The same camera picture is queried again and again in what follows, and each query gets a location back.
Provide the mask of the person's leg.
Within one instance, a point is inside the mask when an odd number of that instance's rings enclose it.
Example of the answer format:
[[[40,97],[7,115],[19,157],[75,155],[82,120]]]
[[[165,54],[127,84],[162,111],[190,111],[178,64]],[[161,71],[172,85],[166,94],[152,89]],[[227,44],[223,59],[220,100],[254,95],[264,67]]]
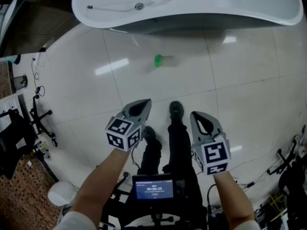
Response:
[[[161,159],[162,144],[156,138],[146,138],[147,146],[143,153],[138,175],[156,175]]]
[[[173,173],[185,181],[185,192],[189,199],[202,204],[198,179],[192,165],[191,142],[187,127],[177,120],[171,120],[168,127],[170,158],[163,172]]]

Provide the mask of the person's left leg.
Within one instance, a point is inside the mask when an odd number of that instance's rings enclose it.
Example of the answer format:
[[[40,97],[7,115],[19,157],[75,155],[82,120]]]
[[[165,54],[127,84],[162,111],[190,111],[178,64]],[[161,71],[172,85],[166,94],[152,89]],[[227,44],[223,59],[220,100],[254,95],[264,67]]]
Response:
[[[143,153],[138,175],[156,175],[161,159],[162,144],[156,138],[146,138],[147,146]]]

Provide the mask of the person's white shirt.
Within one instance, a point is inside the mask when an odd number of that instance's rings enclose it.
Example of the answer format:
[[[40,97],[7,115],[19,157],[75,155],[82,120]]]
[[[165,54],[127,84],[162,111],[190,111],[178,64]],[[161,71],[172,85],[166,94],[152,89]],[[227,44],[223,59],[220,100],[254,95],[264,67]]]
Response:
[[[78,212],[67,213],[53,230],[98,230],[95,224],[84,214]],[[234,230],[261,230],[258,223],[249,220],[241,223]]]

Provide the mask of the person's right forearm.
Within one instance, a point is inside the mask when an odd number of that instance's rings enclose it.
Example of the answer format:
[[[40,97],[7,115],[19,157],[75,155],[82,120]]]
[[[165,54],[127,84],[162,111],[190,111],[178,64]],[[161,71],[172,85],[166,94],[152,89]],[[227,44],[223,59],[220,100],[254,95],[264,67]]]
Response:
[[[251,201],[236,183],[229,172],[213,176],[224,214],[231,229],[240,224],[254,220],[254,210]]]

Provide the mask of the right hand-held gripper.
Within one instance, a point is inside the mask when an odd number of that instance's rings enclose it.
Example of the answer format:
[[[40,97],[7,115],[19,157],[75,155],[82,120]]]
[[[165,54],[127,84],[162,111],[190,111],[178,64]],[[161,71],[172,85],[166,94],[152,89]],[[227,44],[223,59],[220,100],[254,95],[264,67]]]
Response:
[[[191,130],[194,142],[194,157],[204,175],[226,172],[231,160],[229,141],[221,124],[215,117],[199,111],[190,114]],[[215,135],[201,141],[203,135]]]

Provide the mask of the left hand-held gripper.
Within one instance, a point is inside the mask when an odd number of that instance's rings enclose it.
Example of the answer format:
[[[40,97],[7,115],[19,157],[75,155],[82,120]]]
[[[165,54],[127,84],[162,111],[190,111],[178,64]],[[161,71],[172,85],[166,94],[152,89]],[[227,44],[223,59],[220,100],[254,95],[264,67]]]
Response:
[[[112,116],[105,128],[109,145],[119,150],[136,148],[142,140],[151,107],[151,99],[141,99],[127,104],[122,112]]]

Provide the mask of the black chest monitor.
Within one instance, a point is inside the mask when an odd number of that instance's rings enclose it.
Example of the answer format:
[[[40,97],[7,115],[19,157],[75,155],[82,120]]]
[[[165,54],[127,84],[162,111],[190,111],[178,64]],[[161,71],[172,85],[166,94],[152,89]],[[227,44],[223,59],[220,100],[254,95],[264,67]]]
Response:
[[[138,200],[174,198],[174,179],[170,174],[135,175],[132,181]]]

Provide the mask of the white desk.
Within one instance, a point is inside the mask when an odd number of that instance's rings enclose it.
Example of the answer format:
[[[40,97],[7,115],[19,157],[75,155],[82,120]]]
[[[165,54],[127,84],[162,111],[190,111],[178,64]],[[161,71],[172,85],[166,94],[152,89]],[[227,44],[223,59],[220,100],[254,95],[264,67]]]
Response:
[[[20,116],[24,116],[21,109],[20,100],[22,94],[13,94],[0,100],[0,114],[7,112],[9,109],[17,109]],[[9,115],[0,117],[0,132],[9,126],[11,119]]]

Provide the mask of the person's left black shoe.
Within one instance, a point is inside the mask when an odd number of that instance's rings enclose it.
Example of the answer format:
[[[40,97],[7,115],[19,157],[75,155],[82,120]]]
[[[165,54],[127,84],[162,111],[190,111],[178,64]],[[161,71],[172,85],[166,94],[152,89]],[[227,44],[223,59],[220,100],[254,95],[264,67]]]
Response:
[[[151,128],[150,126],[145,127],[145,129],[142,132],[142,136],[146,141],[156,139],[156,133],[154,129]]]

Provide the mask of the person's black shoe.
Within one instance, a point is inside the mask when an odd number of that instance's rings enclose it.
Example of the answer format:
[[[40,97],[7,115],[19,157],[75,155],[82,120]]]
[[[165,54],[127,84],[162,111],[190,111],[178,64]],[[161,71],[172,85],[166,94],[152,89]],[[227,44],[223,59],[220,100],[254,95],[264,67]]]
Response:
[[[182,118],[184,115],[184,108],[181,102],[179,101],[172,101],[169,105],[169,113],[171,120],[177,120],[182,122]]]
[[[151,128],[150,126],[145,127],[145,129],[142,132],[142,136],[146,141],[156,139],[156,133],[154,129]]]

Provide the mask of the black mesh wastebasket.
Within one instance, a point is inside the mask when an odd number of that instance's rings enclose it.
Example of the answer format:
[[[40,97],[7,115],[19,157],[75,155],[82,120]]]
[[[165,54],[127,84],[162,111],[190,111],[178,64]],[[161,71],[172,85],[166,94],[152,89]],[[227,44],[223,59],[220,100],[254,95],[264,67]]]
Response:
[[[16,91],[26,88],[28,85],[28,79],[26,75],[14,77],[13,80]]]

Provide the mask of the white plastic chair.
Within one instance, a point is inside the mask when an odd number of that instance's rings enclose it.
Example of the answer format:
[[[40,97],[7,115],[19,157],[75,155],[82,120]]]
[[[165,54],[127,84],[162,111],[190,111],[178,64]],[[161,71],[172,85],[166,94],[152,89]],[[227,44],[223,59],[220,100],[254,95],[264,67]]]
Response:
[[[49,189],[47,197],[55,206],[61,207],[70,204],[77,194],[77,188],[66,181],[59,181]]]

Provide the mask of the black office chair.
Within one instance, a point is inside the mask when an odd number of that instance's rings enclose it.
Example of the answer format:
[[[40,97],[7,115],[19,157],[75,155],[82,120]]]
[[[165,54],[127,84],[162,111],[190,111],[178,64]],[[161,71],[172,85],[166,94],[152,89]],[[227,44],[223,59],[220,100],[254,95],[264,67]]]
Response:
[[[39,150],[41,142],[36,143],[38,134],[45,133],[51,139],[55,138],[55,133],[49,132],[41,120],[52,115],[52,111],[48,110],[39,116],[36,107],[36,100],[40,95],[33,97],[33,108],[30,110],[32,121],[27,121],[20,116],[17,109],[9,109],[7,112],[0,114],[0,117],[9,115],[11,123],[7,128],[0,132],[0,176],[4,175],[8,180],[13,178],[16,166],[22,156],[36,153],[39,160],[44,159],[45,153]],[[36,126],[38,134],[35,133],[33,126]]]
[[[266,171],[268,175],[280,174],[278,187],[287,199],[287,215],[289,230],[307,230],[307,193],[303,184],[306,179],[307,153],[300,157],[295,154],[296,140],[292,140],[291,150],[287,158],[278,150],[283,163],[276,169]]]

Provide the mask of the person's right leg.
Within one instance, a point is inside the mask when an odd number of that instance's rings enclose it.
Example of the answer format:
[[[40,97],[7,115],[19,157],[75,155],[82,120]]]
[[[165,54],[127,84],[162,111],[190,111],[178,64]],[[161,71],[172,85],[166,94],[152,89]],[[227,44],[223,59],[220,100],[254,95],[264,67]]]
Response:
[[[163,172],[173,173],[185,181],[185,192],[189,199],[202,204],[198,179],[192,165],[191,142],[187,127],[177,120],[171,120],[168,127],[170,158]]]

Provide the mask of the dark green freestanding bathtub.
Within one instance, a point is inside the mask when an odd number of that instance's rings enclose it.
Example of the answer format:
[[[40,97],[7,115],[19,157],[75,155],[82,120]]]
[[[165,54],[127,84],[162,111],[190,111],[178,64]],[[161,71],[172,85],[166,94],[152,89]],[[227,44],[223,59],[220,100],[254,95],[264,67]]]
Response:
[[[143,3],[142,10],[136,10]],[[179,29],[293,26],[302,0],[71,0],[83,24],[120,33],[152,34]]]

